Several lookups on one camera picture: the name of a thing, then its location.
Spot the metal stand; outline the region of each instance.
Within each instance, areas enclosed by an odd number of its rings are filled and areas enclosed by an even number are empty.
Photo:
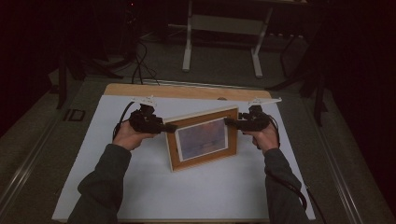
[[[182,70],[190,71],[191,64],[191,32],[192,29],[207,30],[216,32],[227,32],[243,35],[258,35],[256,47],[251,50],[254,72],[257,78],[262,78],[262,67],[260,65],[259,52],[262,41],[267,31],[273,8],[268,8],[265,21],[241,20],[234,18],[213,17],[192,14],[192,0],[189,2],[189,16],[187,19],[187,42],[184,50],[184,60]]]

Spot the picture frame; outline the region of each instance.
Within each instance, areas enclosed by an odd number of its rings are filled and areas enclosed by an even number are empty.
[[[224,118],[237,119],[238,106],[230,105],[165,119],[177,126],[166,133],[172,172],[236,155],[237,130]]]

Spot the cable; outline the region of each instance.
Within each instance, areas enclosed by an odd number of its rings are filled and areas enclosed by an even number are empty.
[[[129,104],[125,107],[124,111],[122,112],[122,116],[120,117],[120,121],[117,123],[116,127],[114,127],[114,130],[113,130],[113,140],[114,140],[114,138],[116,137],[117,133],[118,133],[119,130],[120,130],[120,127],[121,127],[121,124],[122,124],[123,121],[124,121],[123,118],[125,117],[126,112],[128,111],[129,107],[131,107],[131,105],[132,105],[133,103],[134,103],[133,101],[132,101],[131,103],[129,103]]]
[[[314,202],[315,207],[318,209],[318,212],[320,214],[321,219],[323,220],[323,223],[327,224],[326,218],[324,218],[324,215],[323,215],[323,213],[322,213],[322,211],[321,211],[321,209],[320,209],[320,207],[319,207],[319,205],[317,203],[317,200],[315,200],[314,195],[312,195],[311,190],[309,190],[308,186],[306,186],[306,192],[308,193],[308,196],[312,199],[312,202]]]
[[[120,71],[122,71],[122,70],[125,70],[125,69],[127,69],[127,68],[129,68],[132,64],[134,64],[133,62],[129,62],[127,65],[125,65],[124,67],[122,67],[122,68],[120,68],[119,70],[117,70],[117,71],[114,71],[114,73],[118,73],[118,72],[120,72]]]
[[[181,28],[181,29],[179,29],[178,31],[174,31],[172,34],[169,34],[167,37],[171,37],[171,36],[174,36],[174,35],[178,35],[178,34],[181,34],[181,33],[183,33],[183,32],[186,32],[187,31],[187,28]],[[157,37],[157,36],[154,36],[154,38],[149,38],[151,35],[154,35],[154,31],[151,31],[151,32],[148,32],[147,34],[145,34],[145,35],[141,35],[140,37],[139,37],[139,39],[140,40],[142,40],[142,41],[146,41],[146,42],[161,42],[161,41],[163,41],[162,39],[160,39],[159,37]]]
[[[268,115],[268,117],[270,118],[270,123],[274,126],[274,128],[276,130],[277,145],[280,146],[279,128],[277,126],[276,119],[274,119],[274,117],[272,117],[271,115]]]
[[[139,79],[140,79],[140,83],[143,85],[143,77],[142,77],[142,66],[143,66],[144,68],[146,68],[146,71],[149,73],[149,77],[150,77],[150,78],[153,78],[153,79],[157,82],[157,84],[160,86],[160,83],[158,82],[158,80],[157,80],[157,78],[156,78],[157,72],[156,72],[155,70],[149,68],[149,67],[145,64],[145,62],[144,62],[144,60],[146,59],[146,56],[147,56],[147,54],[148,54],[148,48],[147,48],[147,46],[146,46],[145,44],[143,44],[141,41],[138,41],[138,44],[140,44],[141,46],[143,46],[143,48],[145,49],[145,51],[144,51],[144,54],[143,54],[142,57],[140,57],[138,54],[136,54],[137,67],[136,67],[136,69],[134,70],[134,73],[133,73],[133,75],[132,75],[132,84],[134,84],[134,78],[135,78],[135,76],[136,76],[136,73],[138,72],[138,74],[139,74]]]
[[[274,176],[271,171],[268,171],[267,169],[264,170],[264,172],[271,176],[276,182],[278,182],[279,184],[283,185],[284,187],[290,189],[291,191],[293,191],[295,194],[297,194],[297,196],[300,198],[301,202],[303,203],[303,208],[304,210],[306,210],[306,198],[305,196],[300,192],[299,189],[297,189],[296,187],[294,187],[291,183],[289,183],[288,181],[285,181],[283,179],[280,179],[276,176]]]

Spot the white paper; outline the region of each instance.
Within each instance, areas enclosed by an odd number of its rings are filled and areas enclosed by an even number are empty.
[[[64,185],[53,219],[65,221],[69,217],[80,196],[77,191],[79,182],[93,170],[106,145],[111,142],[114,126],[130,101],[131,96],[102,96]],[[248,102],[240,101],[159,97],[155,97],[155,101],[157,106],[154,114],[163,119],[226,105],[238,105],[240,112],[248,112]],[[139,107],[139,104],[133,104],[126,117]],[[293,173],[304,183],[277,105],[262,107],[265,113],[276,119],[281,150]],[[177,221],[268,218],[264,157],[252,145],[249,135],[238,132],[236,156],[175,173],[171,171],[164,133],[144,140],[132,154],[124,179],[124,198],[118,213],[119,219]],[[306,213],[310,219],[315,219],[305,188],[302,188],[302,193],[308,203]]]

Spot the hand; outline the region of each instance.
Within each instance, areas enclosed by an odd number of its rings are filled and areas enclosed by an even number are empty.
[[[131,151],[139,147],[145,138],[153,138],[155,133],[139,133],[134,130],[129,121],[124,121],[116,137],[113,140],[113,144],[124,147]]]
[[[276,136],[276,129],[273,124],[262,129],[260,132],[243,132],[244,134],[253,136],[253,144],[260,147],[262,154],[270,149],[279,148],[279,141]]]

